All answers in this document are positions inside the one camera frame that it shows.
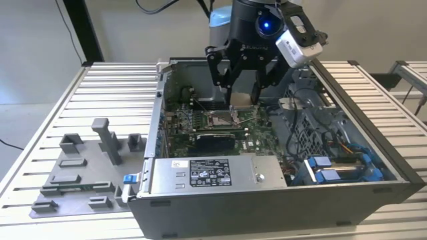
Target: white wall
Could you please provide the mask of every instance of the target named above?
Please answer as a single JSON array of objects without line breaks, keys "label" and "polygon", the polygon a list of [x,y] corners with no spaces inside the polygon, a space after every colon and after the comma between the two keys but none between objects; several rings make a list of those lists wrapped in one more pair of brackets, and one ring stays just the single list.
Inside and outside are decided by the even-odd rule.
[{"label": "white wall", "polygon": [[321,60],[356,60],[372,72],[396,60],[427,61],[425,0],[302,0],[302,6],[328,33]]},{"label": "white wall", "polygon": [[[140,2],[148,8],[164,1]],[[329,35],[321,60],[357,60],[373,72],[386,71],[394,60],[427,60],[427,0],[304,0],[302,5]],[[86,6],[106,61],[204,55],[208,20],[194,0],[180,0],[157,15],[142,14],[133,0],[86,0]],[[77,69],[54,1],[1,0],[0,104],[54,102]]]},{"label": "white wall", "polygon": [[1,0],[0,104],[56,102],[78,66],[54,1]]}]

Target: black pole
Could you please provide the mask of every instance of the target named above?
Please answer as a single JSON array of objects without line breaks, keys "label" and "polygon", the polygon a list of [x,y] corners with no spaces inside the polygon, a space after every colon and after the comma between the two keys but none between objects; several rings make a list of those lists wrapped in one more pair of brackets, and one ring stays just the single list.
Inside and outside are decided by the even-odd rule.
[{"label": "black pole", "polygon": [[104,62],[85,0],[62,0],[86,62]]}]

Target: black cable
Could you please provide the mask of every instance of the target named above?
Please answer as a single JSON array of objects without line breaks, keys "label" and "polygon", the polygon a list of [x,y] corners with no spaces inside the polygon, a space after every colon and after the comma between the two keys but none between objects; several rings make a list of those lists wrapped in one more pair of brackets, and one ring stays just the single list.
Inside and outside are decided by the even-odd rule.
[{"label": "black cable", "polygon": [[[297,158],[298,158],[298,156],[297,156],[298,153],[297,153],[297,152],[296,152],[296,153],[292,153],[292,152],[289,151],[289,143],[290,143],[292,136],[293,136],[294,131],[296,131],[296,125],[297,125],[297,105],[296,105],[294,99],[298,99],[298,98],[296,97],[296,93],[297,93],[300,90],[310,90],[310,91],[313,91],[313,92],[317,94],[316,90],[313,90],[312,88],[301,87],[300,89],[297,89],[297,90],[293,92],[292,96],[289,97],[289,99],[290,99],[292,102],[293,102],[293,121],[292,121],[292,127],[290,127],[290,131],[289,131],[289,135],[288,135],[286,141],[285,141],[285,150],[286,150],[288,154],[289,154],[296,160],[297,160]],[[312,114],[312,117],[313,117],[314,121],[318,123],[318,125],[325,129],[325,131],[330,133],[333,142],[334,142],[334,143],[338,143],[338,142],[337,142],[337,136],[336,136],[334,132],[330,130],[330,128],[318,120],[318,118],[314,116],[314,114]]]},{"label": "black cable", "polygon": [[209,19],[210,19],[210,13],[213,11],[213,2],[214,0],[208,0],[208,13],[209,13]]},{"label": "black cable", "polygon": [[416,111],[414,111],[414,116],[420,113],[421,110],[421,105],[417,105]]},{"label": "black cable", "polygon": [[134,4],[136,4],[137,8],[142,11],[144,14],[153,15],[153,14],[160,13],[168,7],[170,7],[177,1],[178,0],[170,0],[166,4],[164,4],[162,6],[160,6],[154,10],[146,10],[145,8],[142,8],[142,6],[140,5],[138,0],[134,0]]},{"label": "black cable", "polygon": [[409,95],[409,93],[410,93],[410,91],[412,91],[412,88],[413,88],[413,86],[410,86],[410,88],[408,89],[406,94],[405,94],[405,96],[404,96],[404,98],[402,98],[401,104],[405,104],[405,100],[406,100],[408,95]]},{"label": "black cable", "polygon": [[6,145],[6,146],[9,146],[9,147],[11,147],[11,148],[15,148],[15,149],[18,149],[18,150],[24,150],[24,148],[21,148],[21,147],[18,147],[18,146],[14,146],[14,145],[11,145],[11,144],[7,144],[5,141],[2,141],[1,139],[0,139],[0,143],[2,143],[3,145]]},{"label": "black cable", "polygon": [[76,48],[72,31],[69,30],[69,27],[68,27],[66,22],[65,22],[65,18],[64,18],[64,14],[62,14],[62,11],[61,11],[61,8],[60,8],[58,0],[54,0],[54,3],[56,3],[57,10],[58,10],[58,14],[60,14],[61,21],[64,22],[65,28],[66,28],[68,33],[69,33],[69,39],[70,39],[73,51],[74,51],[74,54],[76,54],[77,57],[78,57],[80,65],[81,65],[81,64],[82,64],[81,57],[80,57],[80,54],[78,54],[78,51],[77,51],[77,48]]},{"label": "black cable", "polygon": [[210,19],[210,13],[209,13],[209,9],[206,7],[205,1],[204,0],[196,0],[196,1],[200,4],[200,7],[201,7],[202,12],[204,12],[204,14],[206,16],[206,19]]},{"label": "black cable", "polygon": [[286,137],[286,140],[285,140],[285,151],[286,153],[293,157],[293,159],[297,161],[298,160],[298,156],[297,156],[297,153],[293,154],[289,150],[289,143],[290,143],[290,139],[292,139],[292,136],[294,134],[294,131],[296,131],[296,124],[297,124],[297,118],[298,118],[298,110],[297,110],[297,106],[296,106],[296,103],[294,103],[294,98],[293,98],[293,121],[292,121],[292,127],[290,127],[290,131],[289,131],[289,134],[288,134],[288,137]]}]

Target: blue tab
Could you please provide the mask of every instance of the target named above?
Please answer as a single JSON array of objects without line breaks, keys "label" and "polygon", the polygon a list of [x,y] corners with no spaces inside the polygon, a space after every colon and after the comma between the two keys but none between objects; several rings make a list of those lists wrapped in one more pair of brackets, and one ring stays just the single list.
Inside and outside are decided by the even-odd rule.
[{"label": "blue tab", "polygon": [[366,154],[362,154],[361,160],[364,161],[365,165],[369,165],[369,163],[372,162],[372,160],[370,160],[370,158],[369,158],[369,156]]},{"label": "blue tab", "polygon": [[122,184],[136,184],[137,178],[133,174],[124,175]]},{"label": "blue tab", "polygon": [[314,177],[318,184],[324,183],[325,179],[318,171],[314,173],[313,177]]},{"label": "blue tab", "polygon": [[314,156],[313,161],[317,167],[320,168],[326,168],[332,166],[330,160],[326,156]]},{"label": "blue tab", "polygon": [[382,180],[382,173],[381,173],[381,171],[380,171],[377,168],[374,168],[374,169],[372,170],[370,175],[369,175],[369,176],[364,176],[362,178],[364,178],[368,182],[378,182],[378,181]]},{"label": "blue tab", "polygon": [[341,179],[338,176],[338,173],[334,171],[334,169],[321,170],[320,173],[324,177],[325,182]]},{"label": "blue tab", "polygon": [[313,168],[316,166],[314,157],[308,158],[308,165],[310,168]]},{"label": "blue tab", "polygon": [[208,26],[220,27],[225,24],[229,24],[230,19],[232,19],[232,6],[218,7],[210,13]]}]

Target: floor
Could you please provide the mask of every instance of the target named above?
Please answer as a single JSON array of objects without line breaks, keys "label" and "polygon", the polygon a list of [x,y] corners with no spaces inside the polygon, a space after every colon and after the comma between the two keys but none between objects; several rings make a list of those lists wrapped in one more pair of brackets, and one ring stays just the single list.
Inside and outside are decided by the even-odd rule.
[{"label": "floor", "polygon": [[[24,148],[49,114],[53,103],[0,104],[0,139]],[[21,150],[0,144],[0,179],[5,176]]]}]

